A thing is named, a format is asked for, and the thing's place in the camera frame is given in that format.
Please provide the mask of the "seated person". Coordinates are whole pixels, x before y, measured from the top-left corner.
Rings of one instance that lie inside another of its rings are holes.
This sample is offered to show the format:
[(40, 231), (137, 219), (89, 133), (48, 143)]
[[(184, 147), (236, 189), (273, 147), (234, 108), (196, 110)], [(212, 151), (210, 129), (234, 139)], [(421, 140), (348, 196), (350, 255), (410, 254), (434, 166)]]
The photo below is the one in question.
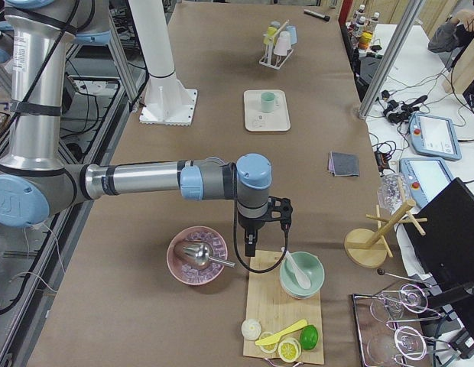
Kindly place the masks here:
[(451, 63), (451, 67), (454, 67), (473, 38), (474, 11), (462, 9), (436, 29), (427, 48), (435, 54), (452, 52), (456, 48), (460, 48), (461, 51)]

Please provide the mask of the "green lime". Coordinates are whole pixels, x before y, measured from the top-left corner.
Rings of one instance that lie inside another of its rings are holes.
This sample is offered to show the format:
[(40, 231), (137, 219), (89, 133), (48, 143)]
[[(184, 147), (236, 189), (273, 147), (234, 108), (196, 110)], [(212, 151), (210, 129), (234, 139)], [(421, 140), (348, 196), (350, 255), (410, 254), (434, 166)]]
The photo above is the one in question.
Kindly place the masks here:
[(317, 346), (319, 333), (314, 325), (305, 326), (299, 337), (300, 346), (303, 350), (312, 350)]

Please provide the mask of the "green cup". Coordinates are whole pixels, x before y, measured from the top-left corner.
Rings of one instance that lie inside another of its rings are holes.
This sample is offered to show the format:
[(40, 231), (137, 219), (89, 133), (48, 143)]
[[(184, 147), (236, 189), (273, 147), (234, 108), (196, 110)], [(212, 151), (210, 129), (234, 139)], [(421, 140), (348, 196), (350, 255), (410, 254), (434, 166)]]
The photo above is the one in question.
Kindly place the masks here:
[(273, 92), (263, 92), (260, 95), (260, 111), (263, 113), (271, 113), (274, 111), (277, 97)]

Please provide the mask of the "blue teach pendant near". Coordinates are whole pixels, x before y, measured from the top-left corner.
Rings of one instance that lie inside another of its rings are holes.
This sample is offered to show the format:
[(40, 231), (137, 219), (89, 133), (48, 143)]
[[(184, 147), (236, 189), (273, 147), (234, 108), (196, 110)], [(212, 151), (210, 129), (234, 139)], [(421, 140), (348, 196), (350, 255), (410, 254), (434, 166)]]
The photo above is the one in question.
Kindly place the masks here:
[(399, 167), (407, 180), (407, 188), (420, 209), (454, 179), (442, 158), (402, 158)]

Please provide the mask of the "metal scoop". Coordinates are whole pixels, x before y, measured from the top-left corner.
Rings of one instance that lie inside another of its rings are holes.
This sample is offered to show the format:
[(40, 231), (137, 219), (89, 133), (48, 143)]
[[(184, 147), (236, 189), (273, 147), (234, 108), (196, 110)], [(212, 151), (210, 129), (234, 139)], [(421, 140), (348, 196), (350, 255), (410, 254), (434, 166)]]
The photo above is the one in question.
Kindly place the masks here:
[(211, 263), (216, 263), (226, 267), (234, 268), (235, 263), (213, 255), (213, 250), (206, 242), (181, 241), (174, 246), (175, 255), (186, 261), (197, 270), (204, 270)]

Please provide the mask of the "grey folded cloth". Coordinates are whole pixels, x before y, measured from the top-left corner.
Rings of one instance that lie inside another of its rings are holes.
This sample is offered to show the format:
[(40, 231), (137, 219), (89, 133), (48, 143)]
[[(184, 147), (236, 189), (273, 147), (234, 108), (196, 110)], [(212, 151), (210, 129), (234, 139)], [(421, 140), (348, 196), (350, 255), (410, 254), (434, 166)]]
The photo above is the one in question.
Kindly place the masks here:
[(354, 154), (331, 151), (328, 171), (336, 177), (358, 177), (359, 159)]

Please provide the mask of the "lemon slice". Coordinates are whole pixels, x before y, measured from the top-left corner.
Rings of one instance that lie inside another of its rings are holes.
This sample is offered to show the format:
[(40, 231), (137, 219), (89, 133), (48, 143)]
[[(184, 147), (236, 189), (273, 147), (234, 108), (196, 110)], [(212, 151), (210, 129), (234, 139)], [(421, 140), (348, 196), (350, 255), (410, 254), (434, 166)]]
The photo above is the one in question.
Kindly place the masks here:
[(296, 362), (302, 353), (300, 342), (293, 337), (281, 340), (277, 351), (279, 358), (286, 363)]

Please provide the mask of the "cream rabbit tray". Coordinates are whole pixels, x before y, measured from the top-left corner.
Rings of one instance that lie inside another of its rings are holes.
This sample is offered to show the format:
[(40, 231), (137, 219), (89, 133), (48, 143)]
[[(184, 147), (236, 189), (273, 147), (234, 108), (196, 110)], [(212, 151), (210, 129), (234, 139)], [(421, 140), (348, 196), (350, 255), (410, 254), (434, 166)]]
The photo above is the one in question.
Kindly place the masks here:
[[(275, 101), (271, 112), (263, 112), (261, 94), (274, 93)], [(245, 128), (249, 132), (287, 132), (291, 122), (287, 109), (286, 95), (280, 89), (249, 89), (244, 91)]]

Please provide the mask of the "blue teach pendant far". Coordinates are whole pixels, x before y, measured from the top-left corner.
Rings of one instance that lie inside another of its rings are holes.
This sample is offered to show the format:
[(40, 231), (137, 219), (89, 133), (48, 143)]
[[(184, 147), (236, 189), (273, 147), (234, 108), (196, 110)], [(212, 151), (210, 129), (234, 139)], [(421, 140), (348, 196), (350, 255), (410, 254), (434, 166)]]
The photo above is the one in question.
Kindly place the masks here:
[(451, 119), (415, 112), (409, 120), (413, 149), (420, 155), (459, 161), (461, 149)]

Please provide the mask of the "pink cup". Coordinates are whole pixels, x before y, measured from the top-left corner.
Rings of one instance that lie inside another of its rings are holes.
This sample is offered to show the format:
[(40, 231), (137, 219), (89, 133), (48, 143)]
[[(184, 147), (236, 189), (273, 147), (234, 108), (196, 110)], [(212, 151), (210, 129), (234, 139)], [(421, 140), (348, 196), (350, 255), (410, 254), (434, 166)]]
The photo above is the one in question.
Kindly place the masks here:
[(286, 57), (291, 49), (291, 41), (287, 37), (279, 37), (274, 46), (273, 54), (279, 57)]

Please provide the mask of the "pink bowl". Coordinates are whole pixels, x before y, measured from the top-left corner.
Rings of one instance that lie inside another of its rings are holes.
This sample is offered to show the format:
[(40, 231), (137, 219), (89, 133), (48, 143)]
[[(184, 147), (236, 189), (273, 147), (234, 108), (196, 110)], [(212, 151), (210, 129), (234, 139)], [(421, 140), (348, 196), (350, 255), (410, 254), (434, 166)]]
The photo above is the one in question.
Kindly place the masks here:
[(228, 261), (224, 238), (206, 226), (192, 226), (179, 232), (167, 249), (170, 273), (188, 285), (203, 285), (217, 278)]

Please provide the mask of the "white ceramic spoon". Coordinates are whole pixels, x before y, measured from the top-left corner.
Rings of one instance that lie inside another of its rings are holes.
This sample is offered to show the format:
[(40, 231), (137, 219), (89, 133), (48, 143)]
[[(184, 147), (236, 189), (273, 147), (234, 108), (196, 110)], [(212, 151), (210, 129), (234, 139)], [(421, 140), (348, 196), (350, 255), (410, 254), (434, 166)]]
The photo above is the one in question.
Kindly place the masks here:
[(300, 287), (303, 289), (310, 289), (311, 287), (311, 281), (308, 278), (308, 276), (300, 269), (298, 264), (295, 262), (292, 254), (288, 251), (285, 250), (284, 248), (281, 249), (285, 255), (285, 258), (287, 261), (290, 263), (290, 266), (293, 270), (294, 276), (297, 280), (297, 283), (299, 284)]

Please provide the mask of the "black monitor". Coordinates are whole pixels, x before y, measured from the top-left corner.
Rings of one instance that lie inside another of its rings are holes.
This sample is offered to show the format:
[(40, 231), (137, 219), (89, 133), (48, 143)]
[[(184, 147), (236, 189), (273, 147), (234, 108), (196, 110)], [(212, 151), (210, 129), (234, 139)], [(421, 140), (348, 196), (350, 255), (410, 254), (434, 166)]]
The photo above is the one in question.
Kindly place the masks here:
[(412, 224), (405, 230), (422, 268), (444, 287), (474, 283), (474, 195), (452, 180), (418, 214), (427, 221), (421, 235)]

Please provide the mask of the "yellow cup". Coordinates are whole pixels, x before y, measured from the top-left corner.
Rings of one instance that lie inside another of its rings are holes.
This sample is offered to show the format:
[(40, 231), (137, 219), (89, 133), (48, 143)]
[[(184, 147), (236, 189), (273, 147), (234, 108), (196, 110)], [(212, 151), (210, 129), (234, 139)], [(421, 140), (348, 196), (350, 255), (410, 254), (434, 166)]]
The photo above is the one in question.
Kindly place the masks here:
[(263, 40), (263, 43), (264, 45), (268, 46), (268, 45), (275, 45), (275, 35), (274, 34), (263, 34), (264, 36), (264, 40)]

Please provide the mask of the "white wire cup rack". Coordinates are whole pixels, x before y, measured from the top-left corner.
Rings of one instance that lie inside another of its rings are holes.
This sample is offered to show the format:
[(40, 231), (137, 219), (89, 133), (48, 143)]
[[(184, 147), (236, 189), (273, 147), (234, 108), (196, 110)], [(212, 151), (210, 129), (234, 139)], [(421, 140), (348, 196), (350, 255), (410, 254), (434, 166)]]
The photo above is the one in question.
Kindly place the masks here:
[[(281, 26), (274, 33), (275, 40), (276, 40), (275, 44), (277, 43), (278, 38), (280, 37), (280, 33), (282, 31), (285, 31), (285, 28), (288, 25), (290, 25), (289, 21), (286, 20), (285, 22), (281, 23)], [(295, 45), (291, 45), (291, 49), (288, 51), (288, 55), (286, 57), (279, 57), (279, 56), (274, 55), (273, 54), (274, 45), (268, 45), (268, 46), (264, 45), (265, 52), (263, 56), (260, 58), (259, 64), (264, 67), (269, 67), (274, 70), (279, 70), (287, 62), (287, 60), (290, 58), (290, 56), (294, 52)]]

